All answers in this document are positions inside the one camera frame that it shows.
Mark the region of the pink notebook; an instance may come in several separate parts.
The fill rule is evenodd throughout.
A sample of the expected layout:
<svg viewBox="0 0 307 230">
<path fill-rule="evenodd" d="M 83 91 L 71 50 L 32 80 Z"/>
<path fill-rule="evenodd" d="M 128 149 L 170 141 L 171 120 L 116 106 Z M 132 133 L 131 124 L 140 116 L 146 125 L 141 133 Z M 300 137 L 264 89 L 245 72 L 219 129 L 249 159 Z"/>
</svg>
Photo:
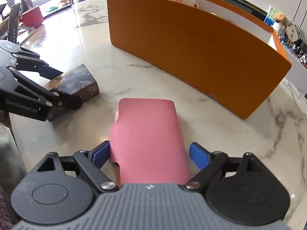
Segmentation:
<svg viewBox="0 0 307 230">
<path fill-rule="evenodd" d="M 190 179 L 174 102 L 123 98 L 110 127 L 111 160 L 126 183 L 177 183 Z"/>
</svg>

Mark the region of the brown teddy bear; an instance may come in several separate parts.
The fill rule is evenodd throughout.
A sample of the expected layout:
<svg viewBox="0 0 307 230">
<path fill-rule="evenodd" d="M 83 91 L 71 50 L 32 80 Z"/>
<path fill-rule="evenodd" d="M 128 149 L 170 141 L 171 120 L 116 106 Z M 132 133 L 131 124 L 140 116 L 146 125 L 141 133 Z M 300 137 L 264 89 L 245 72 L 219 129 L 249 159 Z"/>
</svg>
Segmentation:
<svg viewBox="0 0 307 230">
<path fill-rule="evenodd" d="M 281 23 L 284 26 L 286 26 L 287 22 L 288 22 L 287 16 L 284 13 L 282 13 L 282 12 L 277 12 L 274 15 L 274 20 L 275 20 L 275 22 Z"/>
</svg>

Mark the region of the orange cardboard box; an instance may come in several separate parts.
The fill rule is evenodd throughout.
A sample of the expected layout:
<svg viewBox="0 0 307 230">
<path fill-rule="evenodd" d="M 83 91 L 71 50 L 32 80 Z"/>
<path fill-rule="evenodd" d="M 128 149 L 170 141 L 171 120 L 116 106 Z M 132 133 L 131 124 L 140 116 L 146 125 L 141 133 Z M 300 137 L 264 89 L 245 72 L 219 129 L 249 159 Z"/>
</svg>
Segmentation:
<svg viewBox="0 0 307 230">
<path fill-rule="evenodd" d="M 273 28 L 222 0 L 107 0 L 113 46 L 248 118 L 291 69 Z"/>
</svg>

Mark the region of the red mug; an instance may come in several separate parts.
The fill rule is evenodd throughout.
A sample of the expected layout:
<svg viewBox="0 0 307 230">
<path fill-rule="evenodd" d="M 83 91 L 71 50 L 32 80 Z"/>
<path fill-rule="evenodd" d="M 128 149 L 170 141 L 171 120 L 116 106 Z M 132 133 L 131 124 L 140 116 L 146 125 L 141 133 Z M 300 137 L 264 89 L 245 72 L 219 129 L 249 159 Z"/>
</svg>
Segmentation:
<svg viewBox="0 0 307 230">
<path fill-rule="evenodd" d="M 41 10 L 39 6 L 34 6 L 33 8 L 24 12 L 19 21 L 27 27 L 38 28 L 44 21 Z"/>
</svg>

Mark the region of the dark patterned card box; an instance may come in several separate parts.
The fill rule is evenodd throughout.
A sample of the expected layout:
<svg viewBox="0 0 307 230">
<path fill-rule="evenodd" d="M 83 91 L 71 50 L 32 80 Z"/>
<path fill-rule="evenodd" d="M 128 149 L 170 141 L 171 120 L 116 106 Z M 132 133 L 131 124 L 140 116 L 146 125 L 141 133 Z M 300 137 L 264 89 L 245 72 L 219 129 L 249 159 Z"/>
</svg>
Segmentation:
<svg viewBox="0 0 307 230">
<path fill-rule="evenodd" d="M 99 94 L 98 83 L 84 64 L 59 75 L 45 83 L 43 87 L 80 97 L 83 103 Z"/>
</svg>

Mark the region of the round paper fan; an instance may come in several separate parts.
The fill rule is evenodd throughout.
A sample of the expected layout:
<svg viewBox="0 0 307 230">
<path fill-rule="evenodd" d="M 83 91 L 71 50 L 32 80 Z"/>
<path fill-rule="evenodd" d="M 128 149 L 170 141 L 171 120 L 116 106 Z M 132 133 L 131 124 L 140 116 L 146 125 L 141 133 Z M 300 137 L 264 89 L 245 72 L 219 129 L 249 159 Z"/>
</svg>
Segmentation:
<svg viewBox="0 0 307 230">
<path fill-rule="evenodd" d="M 288 23 L 288 26 L 286 27 L 286 34 L 287 34 L 288 40 L 290 40 L 290 42 L 292 43 L 299 40 L 301 36 L 301 30 L 298 24 L 296 24 L 294 21 L 290 21 Z"/>
</svg>

